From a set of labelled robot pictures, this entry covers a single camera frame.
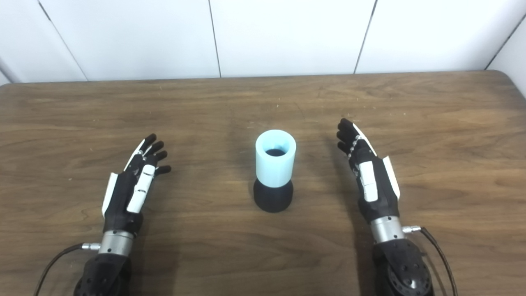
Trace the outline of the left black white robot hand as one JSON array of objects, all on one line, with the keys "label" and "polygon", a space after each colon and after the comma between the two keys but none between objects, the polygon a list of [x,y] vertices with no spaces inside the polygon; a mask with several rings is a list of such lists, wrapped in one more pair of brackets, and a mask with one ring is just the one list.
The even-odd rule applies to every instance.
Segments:
[{"label": "left black white robot hand", "polygon": [[165,143],[152,133],[135,148],[120,173],[111,173],[104,196],[103,232],[127,232],[136,237],[143,225],[142,207],[156,177],[171,166],[158,163],[168,156]]}]

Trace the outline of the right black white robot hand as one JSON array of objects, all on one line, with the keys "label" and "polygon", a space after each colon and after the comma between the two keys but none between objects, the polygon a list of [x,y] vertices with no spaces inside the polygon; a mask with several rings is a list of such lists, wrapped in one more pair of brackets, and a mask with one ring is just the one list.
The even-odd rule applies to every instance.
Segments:
[{"label": "right black white robot hand", "polygon": [[366,222],[399,217],[400,188],[389,157],[379,157],[366,135],[350,120],[342,118],[337,128],[337,146],[347,155],[355,174],[358,208]]}]

